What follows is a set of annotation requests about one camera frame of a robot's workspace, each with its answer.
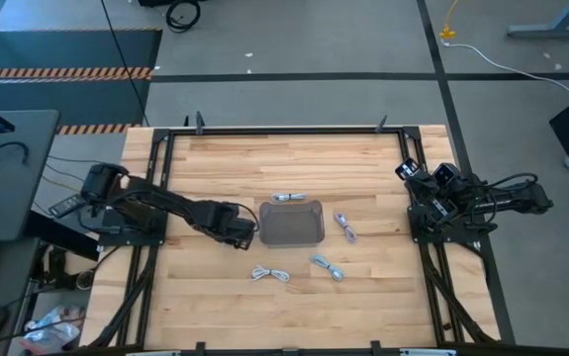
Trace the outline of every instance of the wooden table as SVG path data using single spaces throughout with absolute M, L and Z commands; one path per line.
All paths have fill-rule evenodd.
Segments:
M 429 169 L 454 161 L 444 126 L 420 129 Z M 122 164 L 141 177 L 152 131 L 130 129 L 124 148 Z M 435 345 L 421 259 L 407 222 L 409 197 L 394 174 L 402 161 L 397 137 L 181 136 L 172 157 L 169 190 L 190 199 L 237 202 L 257 212 L 274 192 L 307 193 L 322 202 L 326 239 L 313 248 L 269 249 L 256 235 L 248 251 L 233 250 L 171 217 L 156 264 L 145 349 L 191 350 L 197 341 L 208 349 L 368 348 L 370 340 L 383 347 Z M 346 214 L 356 244 L 347 243 L 334 212 Z M 457 298 L 497 338 L 480 259 L 454 244 L 446 248 Z M 336 282 L 313 265 L 314 253 L 340 267 L 345 279 Z M 130 258 L 131 249 L 122 248 L 98 271 L 82 344 L 122 302 Z M 291 281 L 250 281 L 256 264 L 285 270 Z

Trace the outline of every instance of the white wire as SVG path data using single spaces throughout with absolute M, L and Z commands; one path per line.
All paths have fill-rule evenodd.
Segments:
M 556 80 L 554 80 L 554 79 L 539 77 L 539 76 L 536 76 L 536 75 L 532 75 L 532 74 L 523 72 L 523 71 L 521 71 L 521 70 L 517 70 L 517 69 L 514 69 L 514 68 L 510 68 L 510 67 L 507 67 L 507 66 L 502 65 L 502 64 L 498 64 L 498 63 L 494 62 L 493 60 L 489 59 L 489 57 L 487 57 L 486 55 L 484 55 L 484 53 L 482 53 L 482 52 L 480 51 L 480 49 L 474 47 L 473 45 L 470 45 L 470 44 L 450 44 L 450 43 L 448 43 L 448 42 L 446 42 L 446 41 L 441 41 L 441 42 L 442 42 L 442 45 L 444 45 L 444 46 L 446 46 L 446 47 L 463 47 L 463 48 L 473 49 L 476 53 L 478 53 L 478 54 L 479 54 L 484 60 L 486 60 L 489 64 L 491 64 L 491 65 L 493 65 L 493 66 L 495 66 L 495 67 L 497 67 L 497 68 L 504 69 L 504 70 L 508 70 L 508 71 L 510 71 L 510 72 L 513 72 L 513 73 L 525 75 L 525 76 L 527 76 L 527 77 L 529 77 L 529 78 L 532 78 L 532 79 L 543 80 L 543 81 L 546 81 L 546 82 L 548 82 L 548 83 L 552 83 L 552 84 L 558 85 L 558 86 L 560 86 L 561 88 L 567 90 L 568 93 L 569 93 L 569 88 L 568 88 L 567 86 L 565 86 L 565 84 L 562 84 L 562 83 L 560 83 L 560 82 L 558 82 L 558 81 L 556 81 Z
M 347 241 L 350 243 L 356 242 L 356 233 L 354 233 L 352 227 L 347 223 L 345 215 L 342 213 L 334 213 L 334 219 L 341 225 L 341 227 L 343 227 Z
M 311 262 L 328 269 L 331 272 L 332 278 L 337 282 L 343 280 L 343 271 L 341 271 L 338 267 L 332 266 L 321 254 L 313 255 L 313 257 L 311 257 Z
M 300 194 L 274 193 L 271 196 L 271 199 L 275 203 L 284 203 L 284 202 L 288 202 L 290 200 L 304 200 L 304 199 L 306 199 L 306 194 L 304 194 L 304 193 L 300 193 Z
M 291 280 L 291 275 L 280 270 L 270 270 L 266 269 L 260 265 L 255 266 L 255 269 L 251 273 L 251 281 L 257 281 L 258 279 L 271 275 L 282 282 L 288 282 Z

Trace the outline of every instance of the plastic bag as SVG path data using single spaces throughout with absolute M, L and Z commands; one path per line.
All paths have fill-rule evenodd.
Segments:
M 35 329 L 63 320 L 73 320 L 84 316 L 84 309 L 80 307 L 58 306 L 45 315 L 38 322 L 29 321 L 26 330 Z M 42 330 L 26 334 L 20 344 L 36 355 L 60 352 L 62 347 L 73 341 L 80 334 L 82 320 L 63 322 Z

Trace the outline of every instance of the white usb cable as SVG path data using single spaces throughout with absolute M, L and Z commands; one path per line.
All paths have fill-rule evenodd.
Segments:
M 260 265 L 255 266 L 255 269 L 251 273 L 251 281 L 257 281 L 258 279 L 271 275 L 282 282 L 288 282 L 291 280 L 291 275 L 280 270 L 270 270 L 266 269 Z
M 290 200 L 304 200 L 306 199 L 306 194 L 275 193 L 271 196 L 271 199 L 275 203 L 284 203 Z
M 341 227 L 343 227 L 343 231 L 345 232 L 345 238 L 347 239 L 347 241 L 350 243 L 356 242 L 356 233 L 354 233 L 352 227 L 350 227 L 350 225 L 347 224 L 347 219 L 345 218 L 345 215 L 342 213 L 334 213 L 334 219 L 336 220 L 337 223 L 341 225 Z
M 338 267 L 332 266 L 321 254 L 313 255 L 313 257 L 311 257 L 311 262 L 328 269 L 331 272 L 332 278 L 337 282 L 343 280 L 343 271 L 341 271 Z

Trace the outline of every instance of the black desk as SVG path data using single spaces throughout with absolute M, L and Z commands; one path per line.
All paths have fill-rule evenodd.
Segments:
M 56 111 L 2 112 L 13 133 L 0 133 L 0 143 L 21 141 L 29 149 L 27 165 L 23 150 L 6 146 L 0 150 L 0 306 L 28 291 L 30 276 L 41 243 L 46 242 L 97 260 L 95 240 L 31 211 L 55 135 Z M 11 317 L 0 336 L 18 332 L 22 303 L 10 306 Z M 0 343 L 6 354 L 9 342 Z

